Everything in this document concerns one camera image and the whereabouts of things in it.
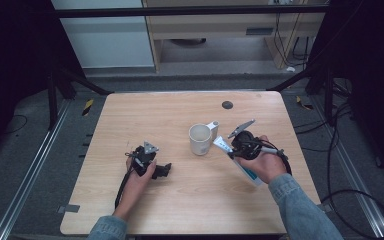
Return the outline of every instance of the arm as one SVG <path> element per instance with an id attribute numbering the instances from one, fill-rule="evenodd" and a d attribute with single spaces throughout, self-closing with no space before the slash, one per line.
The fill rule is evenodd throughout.
<path id="1" fill-rule="evenodd" d="M 131 161 L 131 158 L 127 159 L 127 169 L 129 169 Z M 124 239 L 130 213 L 145 191 L 155 168 L 156 160 L 148 166 L 143 176 L 140 177 L 136 171 L 130 174 L 117 208 L 111 216 L 104 216 L 98 219 L 90 231 L 88 239 Z"/>
<path id="2" fill-rule="evenodd" d="M 268 141 L 266 136 L 260 139 Z M 343 239 L 324 212 L 308 198 L 295 179 L 286 173 L 278 156 L 262 152 L 251 161 L 243 158 L 236 160 L 269 184 L 283 224 L 292 239 Z"/>

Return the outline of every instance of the black cable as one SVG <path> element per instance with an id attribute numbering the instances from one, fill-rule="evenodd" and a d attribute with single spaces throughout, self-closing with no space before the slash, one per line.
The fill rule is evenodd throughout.
<path id="1" fill-rule="evenodd" d="M 307 51 L 308 51 L 308 40 L 309 39 L 310 39 L 310 37 L 307 37 L 307 40 L 306 40 L 306 43 L 305 43 L 304 57 L 302 59 L 302 70 L 303 71 L 305 70 L 305 65 L 307 64 L 307 58 L 308 58 Z"/>
<path id="2" fill-rule="evenodd" d="M 306 147 L 301 147 L 302 150 L 307 150 L 307 151 L 313 151 L 313 152 L 328 152 L 329 149 L 326 150 L 319 150 L 319 149 L 312 149 L 312 148 L 306 148 Z"/>
<path id="3" fill-rule="evenodd" d="M 337 112 L 335 113 L 335 116 L 339 116 L 339 112 L 346 109 L 346 107 L 343 107 L 344 105 L 342 105 L 340 108 L 338 108 Z M 336 213 L 336 215 L 339 217 L 339 219 L 348 227 L 350 228 L 351 230 L 353 230 L 354 232 L 356 232 L 357 234 L 359 234 L 360 236 L 363 236 L 365 238 L 368 238 L 368 239 L 384 239 L 384 236 L 383 237 L 373 237 L 373 236 L 369 236 L 359 230 L 357 230 L 357 228 L 353 227 L 349 222 L 347 222 L 345 220 L 345 218 L 338 212 L 337 208 L 336 208 L 336 205 L 333 201 L 333 196 L 337 195 L 337 194 L 340 194 L 340 193 L 345 193 L 345 192 L 353 192 L 353 193 L 358 193 L 358 194 L 362 194 L 366 197 L 369 197 L 370 199 L 372 199 L 373 201 L 375 201 L 375 203 L 384 211 L 384 206 L 378 201 L 376 200 L 374 197 L 370 196 L 369 194 L 367 193 L 364 193 L 362 191 L 358 191 L 358 190 L 355 190 L 355 189 L 343 189 L 343 190 L 339 190 L 339 191 L 335 191 L 335 192 L 332 192 L 332 189 L 331 189 L 331 181 L 330 181 L 330 165 L 331 165 L 331 155 L 332 155 L 332 150 L 333 150 L 333 143 L 334 143 L 334 140 L 335 138 L 337 137 L 339 139 L 339 133 L 338 133 L 338 125 L 337 125 L 337 122 L 338 122 L 338 117 L 336 117 L 333 121 L 333 134 L 332 134 L 332 139 L 331 139 L 331 142 L 330 142 L 330 145 L 329 145 L 329 152 L 328 152 L 328 156 L 327 156 L 327 189 L 328 189 L 328 195 L 326 197 L 324 197 L 321 202 L 325 202 L 327 199 L 329 199 L 330 203 L 331 203 L 331 206 L 332 206 L 332 209 L 334 210 L 334 212 Z"/>
<path id="4" fill-rule="evenodd" d="M 322 126 L 324 126 L 326 123 L 329 123 L 330 120 L 332 120 L 333 118 L 335 118 L 335 117 L 339 117 L 339 118 L 340 118 L 340 117 L 342 117 L 342 116 L 344 116 L 344 115 L 346 115 L 346 114 L 349 114 L 349 113 L 351 113 L 351 111 L 346 112 L 346 113 L 343 113 L 343 114 L 341 114 L 341 115 L 339 115 L 339 116 L 336 116 L 336 114 L 339 114 L 339 112 L 337 111 L 336 114 L 335 114 L 334 116 L 332 116 L 331 119 L 326 120 L 326 121 L 322 122 L 321 124 L 319 124 L 319 125 L 317 125 L 317 126 L 315 126 L 315 127 L 313 127 L 313 128 L 304 130 L 304 131 L 302 131 L 302 132 L 296 132 L 295 134 L 296 134 L 296 135 L 299 135 L 299 134 L 305 134 L 305 133 L 312 132 L 312 131 L 314 131 L 314 130 L 316 130 L 316 129 L 322 127 Z M 311 125 L 311 124 L 314 124 L 314 123 L 317 123 L 317 122 L 320 122 L 320 121 L 316 121 L 316 122 L 313 122 L 313 123 L 303 124 L 303 125 L 300 125 L 300 126 L 296 126 L 296 127 L 294 127 L 294 128 L 303 127 L 303 126 L 308 126 L 308 125 Z"/>
<path id="5" fill-rule="evenodd" d="M 347 90 L 347 92 L 350 93 L 350 89 L 348 87 L 348 81 L 345 80 L 344 83 L 345 83 L 345 89 Z"/>
<path id="6" fill-rule="evenodd" d="M 297 54 L 295 53 L 295 49 L 298 45 L 298 42 L 300 40 L 299 37 L 297 37 L 297 39 L 295 40 L 295 43 L 294 43 L 294 47 L 292 49 L 292 56 L 294 57 L 294 59 L 296 60 L 299 60 L 299 61 L 303 61 L 303 60 L 306 60 L 307 57 L 308 57 L 308 41 L 309 41 L 310 37 L 307 37 L 307 40 L 306 40 L 306 43 L 305 43 L 305 50 L 304 50 L 304 53 L 303 54 Z"/>
<path id="7" fill-rule="evenodd" d="M 243 144 L 252 144 L 252 145 L 257 145 L 260 147 L 266 147 L 266 148 L 271 148 L 271 149 L 276 149 L 277 150 L 277 156 L 282 159 L 283 165 L 285 165 L 286 172 L 292 175 L 292 168 L 291 165 L 289 164 L 288 157 L 283 153 L 283 149 L 279 151 L 279 149 L 271 142 L 266 141 L 264 139 L 259 139 L 259 141 L 241 141 Z"/>
<path id="8" fill-rule="evenodd" d="M 333 80 L 333 85 L 334 85 L 336 91 L 338 91 L 338 93 L 339 93 L 337 95 L 344 96 L 344 97 L 347 97 L 347 98 L 351 96 L 351 92 L 348 89 L 348 85 L 347 85 L 346 81 L 345 81 L 345 87 L 343 87 L 341 84 L 337 83 L 335 81 L 335 79 Z"/>
<path id="9" fill-rule="evenodd" d="M 14 129 L 14 130 L 10 130 L 10 131 L 4 132 L 4 134 L 15 133 L 15 132 L 19 131 L 20 129 L 22 129 L 24 126 L 26 126 L 27 121 L 28 121 L 26 116 L 17 114 L 17 115 L 14 115 L 14 117 L 22 117 L 22 118 L 24 118 L 24 123 L 21 125 L 21 127 L 18 127 L 18 128 Z"/>
<path id="10" fill-rule="evenodd" d="M 289 67 L 296 67 L 296 66 L 302 65 L 302 63 L 295 64 L 295 63 L 292 63 L 292 62 L 288 61 L 288 59 L 287 59 L 288 56 L 286 56 L 285 47 L 283 45 L 282 38 L 281 38 L 280 32 L 279 32 L 279 22 L 280 22 L 280 13 L 276 13 L 276 29 L 275 29 L 275 32 L 274 32 L 274 46 L 276 47 L 277 52 L 280 54 L 283 63 L 285 63 L 287 66 L 289 66 Z M 295 25 L 294 25 L 292 31 L 295 30 L 297 22 L 298 21 L 295 21 Z M 283 53 L 282 53 L 282 51 L 280 51 L 279 47 L 277 46 L 277 42 L 276 42 L 276 38 L 277 37 L 279 38 L 280 45 L 281 45 L 281 47 L 283 49 Z"/>
<path id="11" fill-rule="evenodd" d="M 127 180 L 129 180 L 130 174 L 134 171 L 133 164 L 130 164 L 129 169 L 127 170 L 126 174 L 124 175 L 123 181 L 121 181 L 120 188 L 118 189 L 117 197 L 115 198 L 114 208 L 117 208 L 118 204 L 120 203 L 121 195 L 123 193 L 124 187 L 126 186 Z"/>

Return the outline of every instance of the small dark object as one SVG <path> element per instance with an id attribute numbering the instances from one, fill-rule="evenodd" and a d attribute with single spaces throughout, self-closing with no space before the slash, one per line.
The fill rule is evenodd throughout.
<path id="1" fill-rule="evenodd" d="M 233 108 L 233 103 L 230 102 L 230 101 L 224 101 L 221 106 L 224 108 L 224 109 L 231 109 Z"/>

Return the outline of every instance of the wooden table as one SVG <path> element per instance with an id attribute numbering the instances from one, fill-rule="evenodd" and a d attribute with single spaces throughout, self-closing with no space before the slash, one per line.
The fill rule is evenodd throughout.
<path id="1" fill-rule="evenodd" d="M 222 103 L 231 101 L 232 109 Z M 194 155 L 188 130 L 195 123 L 220 123 L 227 139 L 237 125 L 266 134 L 283 148 L 294 177 L 316 203 L 319 198 L 278 92 L 166 92 L 109 95 L 66 212 L 64 234 L 88 234 L 100 216 L 110 215 L 126 172 L 124 154 L 143 145 L 159 147 L 159 165 L 172 163 L 168 177 L 151 180 L 129 221 L 128 233 L 276 234 L 285 233 L 266 184 L 256 187 L 216 146 Z"/>

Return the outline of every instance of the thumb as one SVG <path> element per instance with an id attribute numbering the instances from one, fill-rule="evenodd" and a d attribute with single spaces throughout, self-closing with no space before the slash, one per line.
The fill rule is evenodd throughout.
<path id="1" fill-rule="evenodd" d="M 245 167 L 246 162 L 248 162 L 247 160 L 245 160 L 245 159 L 243 159 L 243 158 L 241 158 L 241 157 L 236 157 L 236 158 L 235 158 L 235 161 L 238 162 L 239 165 L 241 165 L 241 166 L 243 166 L 243 167 Z"/>
<path id="2" fill-rule="evenodd" d="M 146 177 L 151 178 L 152 174 L 154 174 L 155 169 L 157 168 L 157 159 L 154 159 L 151 164 L 149 164 L 148 168 L 146 169 Z"/>

